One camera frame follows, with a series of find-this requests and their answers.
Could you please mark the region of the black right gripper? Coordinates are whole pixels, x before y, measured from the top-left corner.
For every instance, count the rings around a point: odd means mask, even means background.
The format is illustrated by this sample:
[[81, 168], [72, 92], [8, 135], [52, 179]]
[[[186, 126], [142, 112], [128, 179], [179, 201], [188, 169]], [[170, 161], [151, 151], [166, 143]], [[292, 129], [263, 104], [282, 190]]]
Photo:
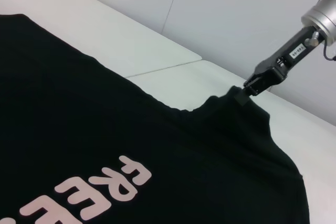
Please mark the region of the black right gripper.
[[302, 28], [274, 54], [257, 65], [254, 73], [244, 82], [243, 89], [234, 96], [235, 100], [245, 105], [250, 96], [258, 96], [283, 82], [289, 70], [324, 40], [321, 30], [313, 26]]

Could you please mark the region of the black shirt with FREE print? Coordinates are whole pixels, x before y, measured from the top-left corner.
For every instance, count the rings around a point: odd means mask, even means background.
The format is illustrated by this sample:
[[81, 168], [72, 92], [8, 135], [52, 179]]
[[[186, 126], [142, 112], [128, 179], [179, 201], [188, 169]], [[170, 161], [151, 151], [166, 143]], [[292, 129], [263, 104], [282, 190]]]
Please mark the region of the black shirt with FREE print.
[[171, 108], [0, 15], [0, 224], [310, 224], [269, 120], [238, 87]]

